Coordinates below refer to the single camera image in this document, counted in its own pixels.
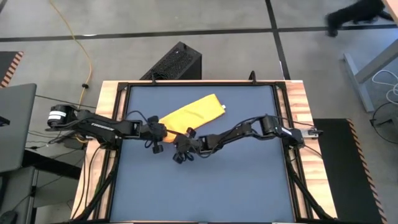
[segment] black mat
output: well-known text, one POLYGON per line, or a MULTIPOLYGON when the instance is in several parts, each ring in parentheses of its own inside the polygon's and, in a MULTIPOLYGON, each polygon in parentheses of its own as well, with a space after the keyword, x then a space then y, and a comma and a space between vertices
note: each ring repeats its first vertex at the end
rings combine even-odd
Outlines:
POLYGON ((314 119, 337 216, 342 221, 387 223, 354 126, 347 119, 314 119))
MULTIPOLYGON (((161 118, 213 93, 226 113, 197 128, 197 136, 222 133, 246 118, 275 115, 269 86, 134 86, 127 112, 150 116, 156 111, 161 118)), ((260 131, 259 125, 253 128, 260 131)), ((174 145, 161 144, 164 152, 153 155, 143 141, 123 141, 111 221, 293 222, 279 139, 240 139, 207 159, 195 156, 183 164, 172 160, 174 145)))
POLYGON ((22 55, 22 52, 0 52, 0 87, 8 86, 22 55))

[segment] yellow cloth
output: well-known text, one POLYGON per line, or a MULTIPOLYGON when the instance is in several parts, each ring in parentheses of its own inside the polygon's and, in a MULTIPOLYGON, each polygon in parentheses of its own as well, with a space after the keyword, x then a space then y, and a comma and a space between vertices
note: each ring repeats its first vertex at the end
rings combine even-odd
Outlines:
MULTIPOLYGON (((184 106, 159 120, 168 130, 186 134, 188 128, 199 128, 209 121, 225 113, 221 103, 215 94, 203 97, 193 103, 184 106)), ((164 142, 173 142, 176 135, 167 133, 164 142)))

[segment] metal bracket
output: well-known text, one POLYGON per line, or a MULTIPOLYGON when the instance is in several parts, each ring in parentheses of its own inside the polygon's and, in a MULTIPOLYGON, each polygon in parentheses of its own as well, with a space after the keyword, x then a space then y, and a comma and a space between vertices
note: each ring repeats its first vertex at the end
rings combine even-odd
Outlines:
POLYGON ((283 90, 283 91, 286 91, 286 90, 287 90, 286 82, 275 82, 275 84, 276 84, 276 86, 277 86, 278 88, 280 88, 281 90, 283 90))
POLYGON ((257 78, 256 78, 255 71, 251 71, 250 76, 249 76, 249 80, 253 80, 252 84, 253 85, 257 85, 257 78))
POLYGON ((122 91, 125 89, 125 87, 127 87, 129 85, 128 82, 119 82, 118 83, 118 91, 122 91))
POLYGON ((154 73, 154 72, 152 72, 152 73, 150 74, 150 78, 151 78, 151 80, 152 80, 152 85, 156 85, 157 83, 156 83, 155 73, 154 73))
POLYGON ((317 139, 319 135, 323 133, 322 130, 318 130, 317 128, 304 128, 300 129, 303 138, 309 139, 317 139))

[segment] blue table surface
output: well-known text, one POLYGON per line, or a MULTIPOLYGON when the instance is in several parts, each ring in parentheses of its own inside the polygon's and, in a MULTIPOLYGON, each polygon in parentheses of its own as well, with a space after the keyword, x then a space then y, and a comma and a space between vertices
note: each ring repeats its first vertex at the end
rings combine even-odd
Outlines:
MULTIPOLYGON (((275 115, 269 86, 135 86, 127 111, 160 118, 215 93, 223 116, 197 129, 218 134, 236 123, 275 115)), ((131 114, 127 119, 142 119, 131 114)), ((207 159, 177 164, 175 148, 153 154, 144 141, 123 141, 111 221, 293 222, 292 202, 279 139, 244 138, 207 159)))

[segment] table leg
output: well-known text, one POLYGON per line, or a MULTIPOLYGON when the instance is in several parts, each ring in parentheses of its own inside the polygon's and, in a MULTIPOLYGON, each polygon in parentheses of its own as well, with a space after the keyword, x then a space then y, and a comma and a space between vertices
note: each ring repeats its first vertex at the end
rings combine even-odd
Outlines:
POLYGON ((364 82, 370 79, 376 72, 383 69, 386 65, 391 63, 398 57, 398 40, 395 40, 386 50, 383 50, 375 59, 369 62, 360 71, 356 68, 350 54, 344 53, 344 60, 348 76, 358 92, 366 112, 374 111, 372 101, 369 93, 364 85, 364 82))
POLYGON ((81 168, 60 162, 49 157, 42 156, 38 153, 25 150, 23 167, 34 166, 38 170, 51 172, 53 174, 62 175, 65 177, 78 180, 80 178, 81 168))

